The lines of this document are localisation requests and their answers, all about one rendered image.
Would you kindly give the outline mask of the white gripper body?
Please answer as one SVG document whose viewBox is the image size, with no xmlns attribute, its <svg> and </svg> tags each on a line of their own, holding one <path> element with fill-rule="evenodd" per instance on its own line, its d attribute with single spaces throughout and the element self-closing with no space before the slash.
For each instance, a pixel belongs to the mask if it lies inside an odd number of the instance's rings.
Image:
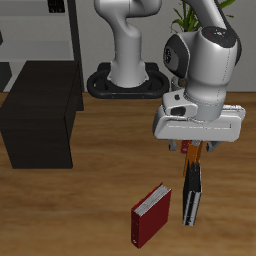
<svg viewBox="0 0 256 256">
<path fill-rule="evenodd" d="M 240 105 L 225 105 L 212 122 L 168 116 L 163 106 L 155 114 L 153 135 L 156 139 L 234 142 L 239 138 L 246 110 Z"/>
</svg>

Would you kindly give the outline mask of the red book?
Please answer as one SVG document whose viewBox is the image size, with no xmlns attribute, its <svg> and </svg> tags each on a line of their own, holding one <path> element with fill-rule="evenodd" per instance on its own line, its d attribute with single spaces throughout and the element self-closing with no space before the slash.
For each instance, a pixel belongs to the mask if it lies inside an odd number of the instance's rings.
<svg viewBox="0 0 256 256">
<path fill-rule="evenodd" d="M 171 189 L 160 183 L 131 208 L 131 242 L 140 249 L 168 221 Z"/>
</svg>

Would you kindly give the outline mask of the green pot plant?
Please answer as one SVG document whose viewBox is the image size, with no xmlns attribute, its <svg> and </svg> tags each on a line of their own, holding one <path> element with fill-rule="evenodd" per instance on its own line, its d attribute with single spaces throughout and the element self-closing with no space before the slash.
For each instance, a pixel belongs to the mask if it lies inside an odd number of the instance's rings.
<svg viewBox="0 0 256 256">
<path fill-rule="evenodd" d="M 196 17 L 194 10 L 187 3 L 183 2 L 183 1 L 181 1 L 181 2 L 182 3 L 179 3 L 179 5 L 182 6 L 183 14 L 181 15 L 179 13 L 179 11 L 176 8 L 174 8 L 174 11 L 179 16 L 179 18 L 172 21 L 171 26 L 170 26 L 171 33 L 175 32 L 176 34 L 178 34 L 178 31 L 173 29 L 174 24 L 179 25 L 181 32 L 197 31 L 201 27 L 201 24 L 200 24 L 198 18 Z M 233 2 L 235 2 L 235 0 L 224 0 L 220 3 L 220 8 L 221 9 L 226 8 L 227 6 L 230 6 Z M 178 88 L 186 87 L 185 79 L 178 78 L 177 87 Z"/>
</svg>

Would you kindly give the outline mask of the dark brown desk caddy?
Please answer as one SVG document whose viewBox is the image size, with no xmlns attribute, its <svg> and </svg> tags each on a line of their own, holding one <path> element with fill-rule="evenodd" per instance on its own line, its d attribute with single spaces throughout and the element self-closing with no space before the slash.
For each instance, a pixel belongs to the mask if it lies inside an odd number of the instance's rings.
<svg viewBox="0 0 256 256">
<path fill-rule="evenodd" d="M 28 61 L 0 107 L 0 133 L 15 169 L 70 169 L 70 138 L 83 109 L 76 61 Z"/>
</svg>

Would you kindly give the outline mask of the black box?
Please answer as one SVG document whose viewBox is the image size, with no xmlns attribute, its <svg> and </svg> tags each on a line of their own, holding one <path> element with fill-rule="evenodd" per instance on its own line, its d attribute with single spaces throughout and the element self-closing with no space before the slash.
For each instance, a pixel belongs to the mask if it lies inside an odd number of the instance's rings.
<svg viewBox="0 0 256 256">
<path fill-rule="evenodd" d="M 50 13 L 64 13 L 64 0 L 47 0 L 48 10 Z"/>
</svg>

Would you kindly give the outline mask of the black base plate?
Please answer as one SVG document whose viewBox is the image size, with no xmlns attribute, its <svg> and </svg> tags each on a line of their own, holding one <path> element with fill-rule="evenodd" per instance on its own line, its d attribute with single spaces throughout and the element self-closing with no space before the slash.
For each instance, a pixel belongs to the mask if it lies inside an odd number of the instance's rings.
<svg viewBox="0 0 256 256">
<path fill-rule="evenodd" d="M 146 72 L 149 79 L 134 88 L 122 88 L 107 79 L 110 73 L 110 63 L 103 62 L 87 80 L 87 90 L 99 99 L 157 99 L 167 93 L 170 88 L 168 78 L 159 71 L 158 65 L 146 62 Z"/>
</svg>

